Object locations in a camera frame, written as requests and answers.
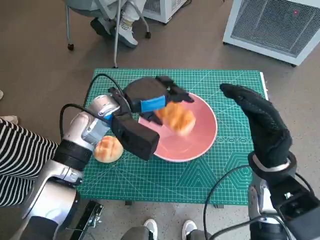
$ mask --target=gray floor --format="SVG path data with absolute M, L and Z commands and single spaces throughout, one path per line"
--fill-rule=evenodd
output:
M 141 22 L 135 26 L 139 46 L 120 46 L 123 68 L 252 69 L 264 73 L 270 99 L 291 130 L 298 171 L 320 196 L 319 101 L 320 47 L 299 67 L 240 49 L 223 46 L 222 37 L 232 1 L 193 1 L 164 26 L 149 21 L 151 39 L 144 39 Z M 0 115 L 18 115 L 21 125 L 44 137 L 59 140 L 58 120 L 65 103 L 82 103 L 95 68 L 112 67 L 113 41 L 103 40 L 89 26 L 90 19 L 71 14 L 75 51 L 67 50 L 64 4 L 60 0 L 11 0 L 0 8 Z M 74 113 L 68 112 L 67 119 Z M 181 239 L 181 227 L 193 219 L 200 229 L 203 205 L 101 201 L 102 224 L 92 233 L 97 240 L 118 240 L 148 217 L 158 222 L 159 239 Z M 18 224 L 18 210 L 0 210 L 0 239 L 8 239 Z M 209 230 L 217 231 L 247 218 L 245 207 L 209 207 Z M 248 229 L 221 239 L 249 239 Z

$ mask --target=pink plate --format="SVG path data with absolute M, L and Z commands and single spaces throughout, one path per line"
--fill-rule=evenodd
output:
M 218 125 L 211 107 L 199 96 L 190 93 L 193 103 L 183 101 L 185 108 L 195 116 L 195 126 L 188 136 L 178 136 L 165 125 L 159 126 L 139 118 L 139 123 L 156 131 L 160 135 L 154 155 L 170 162 L 186 162 L 196 159 L 208 151 L 214 143 Z

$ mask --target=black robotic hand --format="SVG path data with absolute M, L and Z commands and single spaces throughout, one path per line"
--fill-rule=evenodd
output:
M 285 164 L 292 138 L 273 104 L 244 86 L 223 83 L 220 89 L 248 117 L 254 152 L 259 161 L 266 168 Z

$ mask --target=white sneaker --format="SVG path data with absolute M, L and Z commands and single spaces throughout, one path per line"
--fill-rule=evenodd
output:
M 0 116 L 0 118 L 2 118 L 5 121 L 8 121 L 12 124 L 18 124 L 18 117 L 17 116 Z
M 185 223 L 183 224 L 183 227 L 182 227 L 182 240 L 186 240 L 187 236 L 193 230 L 196 230 L 196 229 L 198 229 L 198 228 L 197 228 L 197 225 L 195 224 L 194 221 L 192 221 L 192 220 L 185 221 Z
M 135 40 L 132 26 L 124 28 L 122 24 L 119 27 L 119 40 L 127 47 L 134 49 L 138 45 L 138 41 Z
M 96 34 L 107 38 L 111 35 L 110 30 L 114 28 L 112 21 L 105 20 L 102 17 L 96 17 L 90 22 L 91 27 L 95 30 Z
M 145 221 L 143 226 L 145 226 L 147 229 L 149 229 L 150 232 L 153 233 L 153 240 L 158 239 L 158 227 L 155 220 L 148 219 L 147 221 Z

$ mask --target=bun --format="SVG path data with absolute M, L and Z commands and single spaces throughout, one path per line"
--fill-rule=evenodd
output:
M 196 124 L 193 112 L 185 109 L 180 103 L 169 102 L 166 107 L 156 110 L 154 113 L 179 136 L 188 135 Z
M 116 137 L 104 136 L 95 146 L 93 155 L 99 162 L 112 163 L 117 161 L 123 152 L 124 148 Z

